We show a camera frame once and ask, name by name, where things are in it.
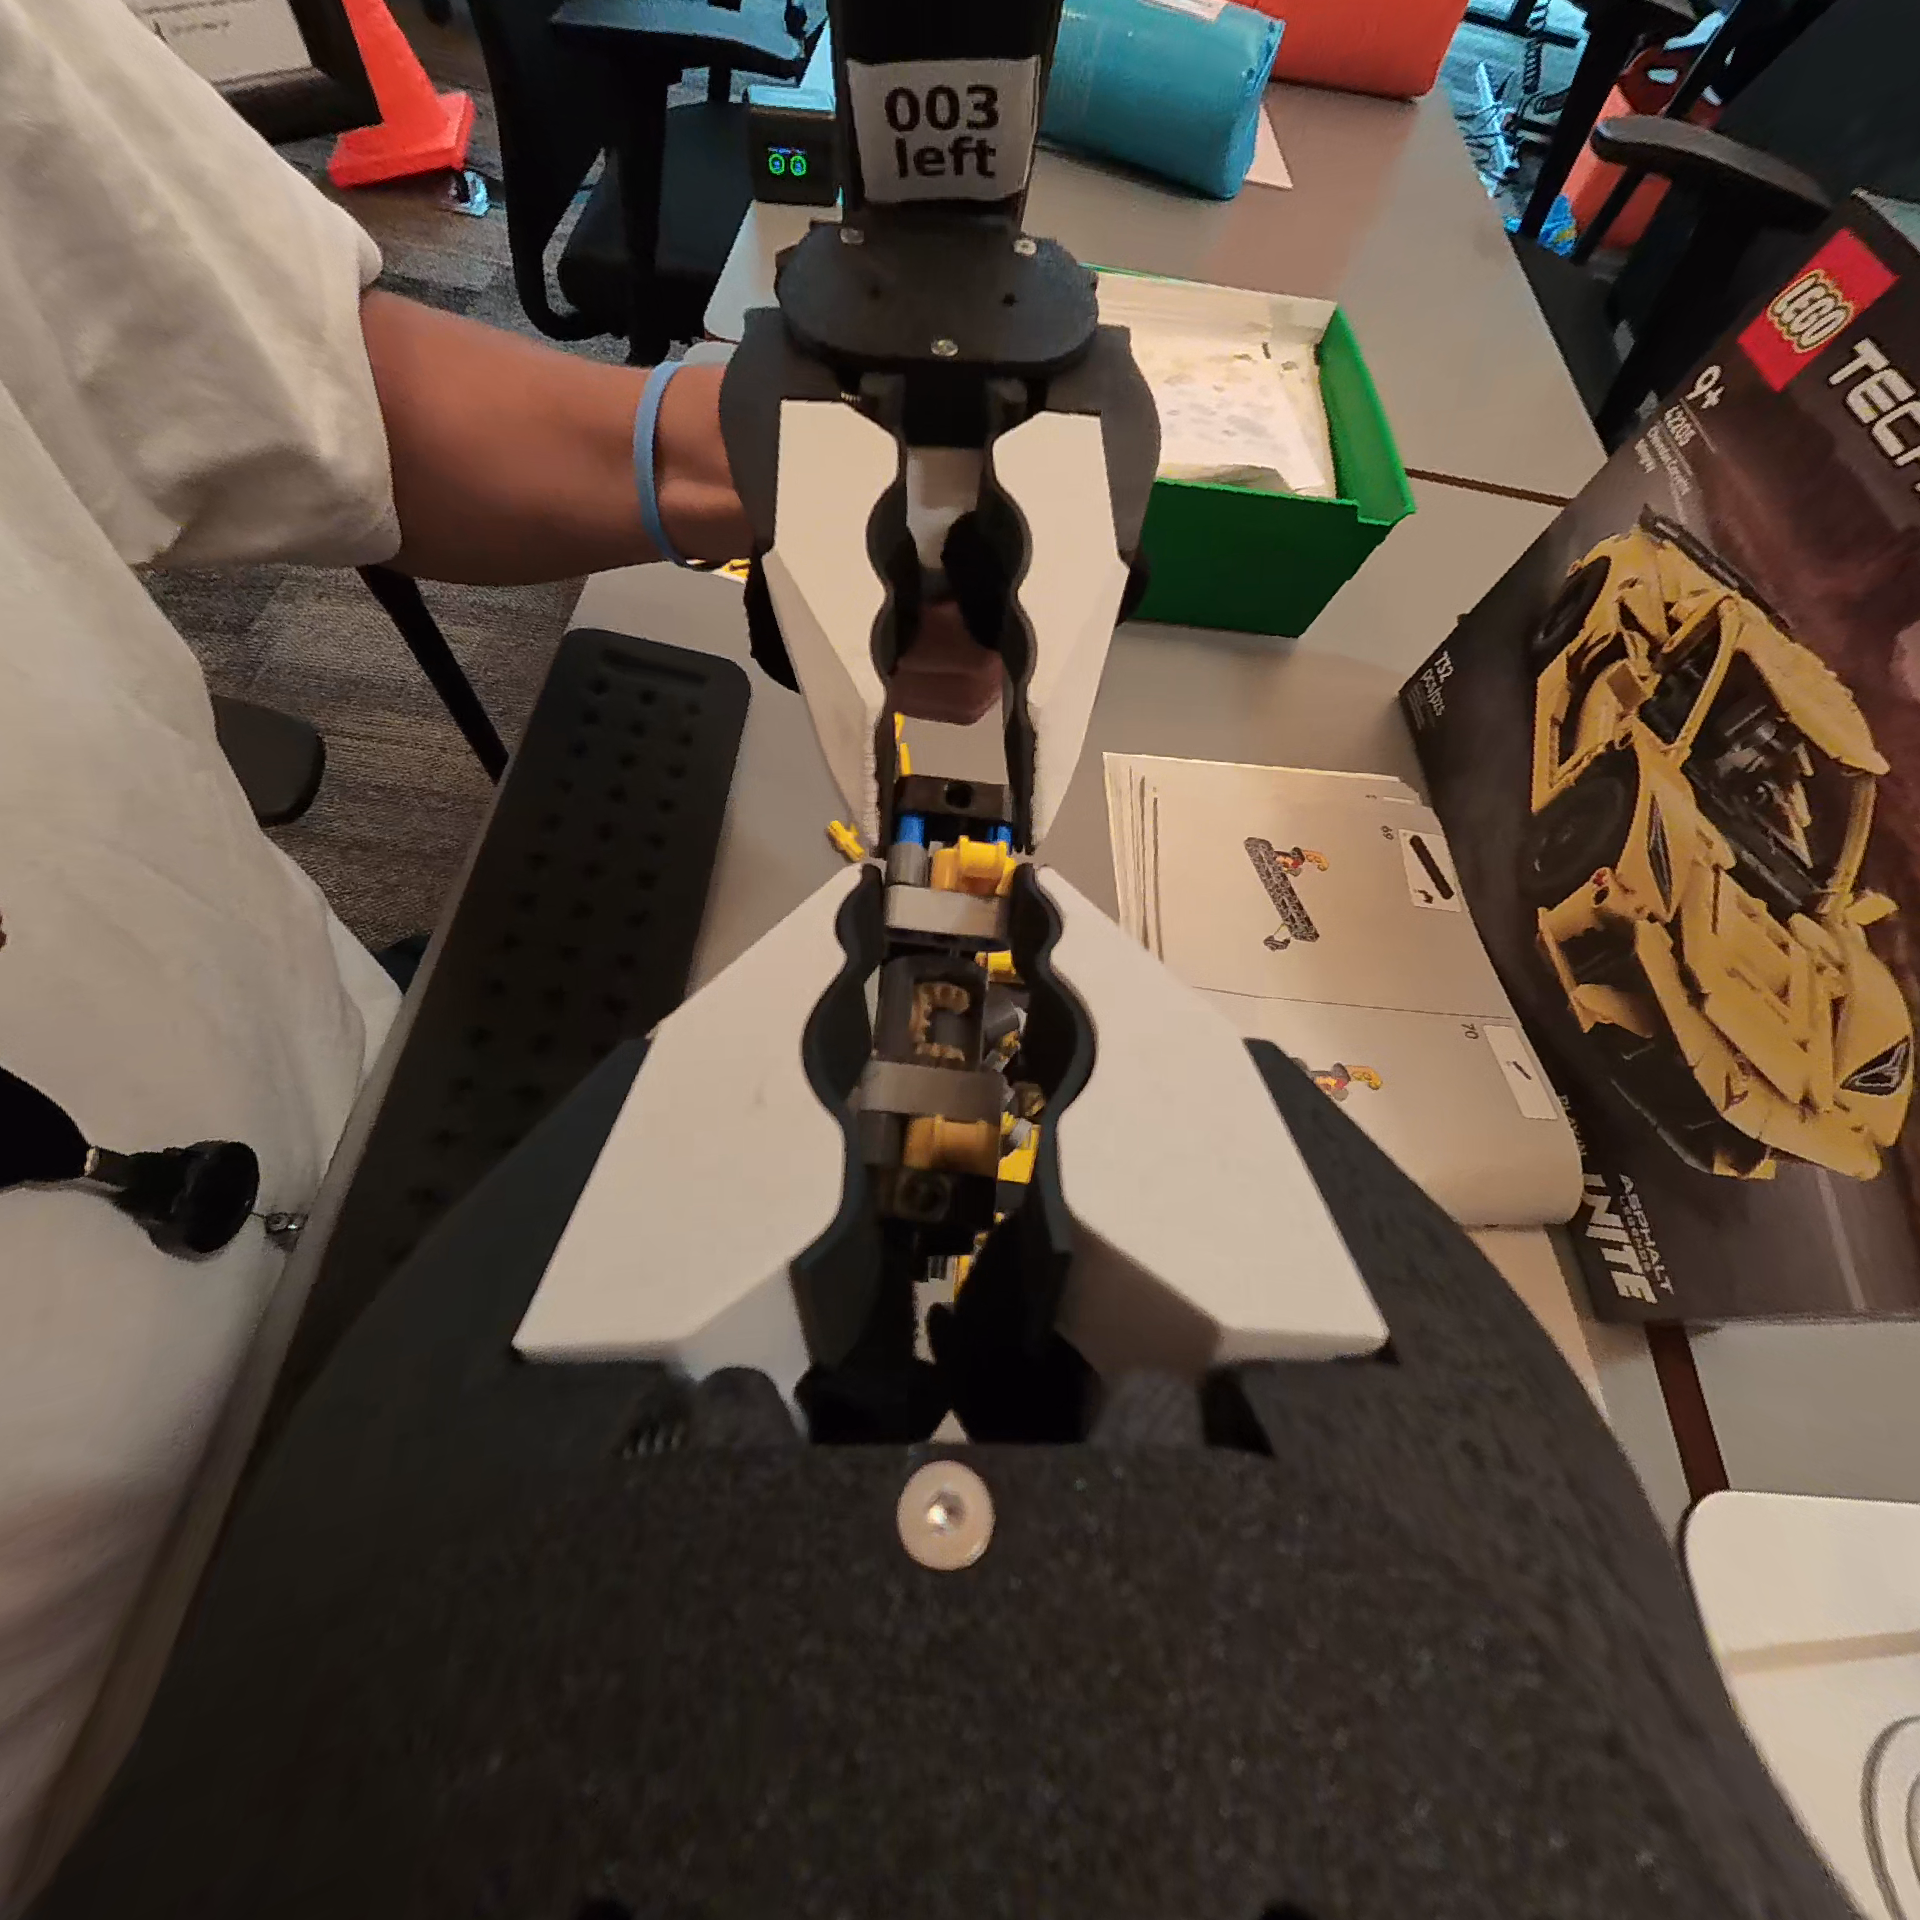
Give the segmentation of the black badge reel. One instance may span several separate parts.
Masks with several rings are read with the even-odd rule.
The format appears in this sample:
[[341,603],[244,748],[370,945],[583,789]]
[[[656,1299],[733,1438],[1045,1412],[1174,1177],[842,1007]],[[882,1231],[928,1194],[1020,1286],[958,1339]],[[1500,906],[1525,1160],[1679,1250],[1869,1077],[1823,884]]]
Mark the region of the black badge reel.
[[51,1095],[4,1069],[4,1191],[101,1198],[162,1255],[204,1260],[250,1223],[257,1179],[257,1157],[244,1140],[136,1154],[88,1140]]

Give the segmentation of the orange traffic cone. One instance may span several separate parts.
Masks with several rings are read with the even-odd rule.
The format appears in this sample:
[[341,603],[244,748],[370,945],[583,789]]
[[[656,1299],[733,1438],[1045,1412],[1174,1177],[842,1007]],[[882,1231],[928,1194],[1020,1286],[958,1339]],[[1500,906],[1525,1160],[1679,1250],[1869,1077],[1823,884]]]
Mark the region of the orange traffic cone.
[[330,180],[355,189],[459,176],[467,166],[475,100],[459,89],[436,89],[389,4],[344,4],[344,13],[370,80],[377,121],[339,133]]

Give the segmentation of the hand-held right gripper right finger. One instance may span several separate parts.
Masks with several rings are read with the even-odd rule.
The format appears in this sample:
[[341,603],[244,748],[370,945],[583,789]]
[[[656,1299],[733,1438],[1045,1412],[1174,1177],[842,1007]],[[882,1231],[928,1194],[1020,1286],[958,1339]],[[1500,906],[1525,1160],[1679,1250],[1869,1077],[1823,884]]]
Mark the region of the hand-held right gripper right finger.
[[1373,1358],[1384,1317],[1256,1056],[1070,881],[1014,877],[1039,1154],[1014,1222],[1014,1342],[1201,1379]]

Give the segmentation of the teal rolled cloth bundle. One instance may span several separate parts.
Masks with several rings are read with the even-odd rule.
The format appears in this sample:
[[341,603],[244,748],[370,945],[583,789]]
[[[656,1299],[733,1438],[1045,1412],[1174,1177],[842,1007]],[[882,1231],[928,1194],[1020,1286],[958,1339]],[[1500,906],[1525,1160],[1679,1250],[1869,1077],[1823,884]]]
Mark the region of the teal rolled cloth bundle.
[[1039,137],[1232,203],[1281,47],[1284,17],[1245,4],[1064,4]]

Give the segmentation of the person's white printed shirt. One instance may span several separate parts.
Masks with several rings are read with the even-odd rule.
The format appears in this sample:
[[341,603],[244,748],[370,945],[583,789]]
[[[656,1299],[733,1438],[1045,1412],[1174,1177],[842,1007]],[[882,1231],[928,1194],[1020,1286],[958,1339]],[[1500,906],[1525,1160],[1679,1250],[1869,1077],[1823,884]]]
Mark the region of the person's white printed shirt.
[[[399,1000],[264,837],[143,572],[398,555],[377,275],[127,4],[4,6],[4,1068],[93,1145],[253,1148],[279,1212]],[[181,1260],[103,1194],[4,1194],[4,1912],[131,1737],[281,1275],[256,1222]]]

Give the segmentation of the person's left hand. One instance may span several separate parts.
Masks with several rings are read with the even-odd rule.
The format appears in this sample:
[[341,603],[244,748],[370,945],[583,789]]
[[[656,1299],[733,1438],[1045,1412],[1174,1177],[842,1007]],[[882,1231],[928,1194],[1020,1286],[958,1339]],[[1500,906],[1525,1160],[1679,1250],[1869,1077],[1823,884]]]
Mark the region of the person's left hand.
[[999,711],[1005,665],[971,638],[958,600],[934,595],[919,607],[890,692],[899,714],[967,730]]

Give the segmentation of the orange bag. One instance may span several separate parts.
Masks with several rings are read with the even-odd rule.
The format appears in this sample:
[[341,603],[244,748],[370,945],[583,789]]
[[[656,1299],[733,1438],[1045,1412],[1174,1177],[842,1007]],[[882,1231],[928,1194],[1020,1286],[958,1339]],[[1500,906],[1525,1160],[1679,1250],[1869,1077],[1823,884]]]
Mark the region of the orange bag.
[[1469,4],[1245,4],[1281,20],[1272,80],[1384,100],[1426,97]]

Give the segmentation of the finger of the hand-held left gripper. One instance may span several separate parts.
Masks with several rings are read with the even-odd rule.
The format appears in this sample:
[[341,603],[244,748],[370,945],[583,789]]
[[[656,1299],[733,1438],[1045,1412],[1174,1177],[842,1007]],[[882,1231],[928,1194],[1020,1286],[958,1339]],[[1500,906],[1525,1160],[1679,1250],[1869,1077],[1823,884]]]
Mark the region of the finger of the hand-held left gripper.
[[890,708],[878,643],[893,640],[894,615],[870,527],[899,487],[901,449],[885,426],[847,401],[781,401],[762,575],[830,780],[869,843],[881,837]]
[[981,523],[1005,572],[1002,749],[1014,843],[1039,850],[1085,752],[1128,588],[1094,415],[1036,413],[986,453]]

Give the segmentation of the white rounded pad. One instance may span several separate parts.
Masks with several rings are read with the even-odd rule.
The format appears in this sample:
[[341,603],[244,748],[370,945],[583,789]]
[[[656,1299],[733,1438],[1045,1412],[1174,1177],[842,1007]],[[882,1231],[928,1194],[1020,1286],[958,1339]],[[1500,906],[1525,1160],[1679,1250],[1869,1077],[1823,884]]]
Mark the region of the white rounded pad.
[[1750,1746],[1859,1914],[1918,1914],[1918,1505],[1712,1493],[1678,1549]]

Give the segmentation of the black device green lights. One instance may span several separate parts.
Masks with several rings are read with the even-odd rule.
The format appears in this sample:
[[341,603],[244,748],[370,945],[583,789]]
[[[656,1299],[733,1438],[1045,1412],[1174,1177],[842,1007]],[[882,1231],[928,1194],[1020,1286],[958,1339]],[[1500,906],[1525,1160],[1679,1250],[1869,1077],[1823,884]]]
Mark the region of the black device green lights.
[[750,198],[755,204],[835,209],[835,106],[811,89],[746,89]]

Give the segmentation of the black yellow lego car chassis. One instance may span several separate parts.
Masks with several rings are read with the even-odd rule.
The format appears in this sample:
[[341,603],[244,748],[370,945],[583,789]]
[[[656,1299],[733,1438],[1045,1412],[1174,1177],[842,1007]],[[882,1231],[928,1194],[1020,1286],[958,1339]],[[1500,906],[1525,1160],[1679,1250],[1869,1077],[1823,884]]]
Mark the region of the black yellow lego car chassis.
[[919,770],[893,730],[890,840],[861,840],[882,949],[853,1118],[890,1260],[921,1308],[950,1308],[1029,1198],[1048,1095],[1026,1049],[1007,795]]

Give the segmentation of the green plastic bin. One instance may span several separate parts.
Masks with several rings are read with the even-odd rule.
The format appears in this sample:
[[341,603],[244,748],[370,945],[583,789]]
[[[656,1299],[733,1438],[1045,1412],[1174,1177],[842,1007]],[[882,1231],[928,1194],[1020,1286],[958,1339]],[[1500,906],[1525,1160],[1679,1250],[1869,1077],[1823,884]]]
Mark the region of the green plastic bin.
[[1100,271],[1158,413],[1137,616],[1306,638],[1416,500],[1336,302]]

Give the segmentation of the black office chair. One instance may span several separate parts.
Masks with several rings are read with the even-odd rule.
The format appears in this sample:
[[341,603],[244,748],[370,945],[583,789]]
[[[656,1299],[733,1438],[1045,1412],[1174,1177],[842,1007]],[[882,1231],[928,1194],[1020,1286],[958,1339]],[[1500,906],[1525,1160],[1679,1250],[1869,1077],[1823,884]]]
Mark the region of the black office chair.
[[1664,180],[1661,204],[1685,216],[1644,314],[1619,318],[1619,283],[1539,238],[1516,232],[1509,243],[1599,444],[1614,450],[1728,326],[1746,255],[1764,238],[1817,232],[1838,203],[1786,161],[1685,114],[1596,120],[1590,152],[1624,177]]
[[826,4],[467,4],[499,124],[509,262],[547,337],[656,364],[701,332],[746,216],[733,80],[801,80]]

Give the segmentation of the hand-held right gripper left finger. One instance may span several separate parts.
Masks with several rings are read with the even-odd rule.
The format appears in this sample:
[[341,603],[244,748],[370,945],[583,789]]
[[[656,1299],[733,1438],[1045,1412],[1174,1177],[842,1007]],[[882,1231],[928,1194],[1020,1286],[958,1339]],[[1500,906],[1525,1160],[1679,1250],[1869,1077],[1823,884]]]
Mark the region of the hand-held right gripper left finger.
[[881,874],[847,866],[657,1022],[518,1358],[802,1379],[853,1355],[881,1293],[853,1095],[882,942]]

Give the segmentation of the lego set cardboard box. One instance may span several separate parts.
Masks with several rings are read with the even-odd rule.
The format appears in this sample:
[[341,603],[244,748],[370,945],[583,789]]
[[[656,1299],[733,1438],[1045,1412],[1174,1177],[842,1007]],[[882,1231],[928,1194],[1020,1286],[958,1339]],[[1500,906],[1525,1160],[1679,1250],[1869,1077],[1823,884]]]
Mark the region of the lego set cardboard box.
[[1854,194],[1405,681],[1590,1303],[1918,1318],[1918,194]]

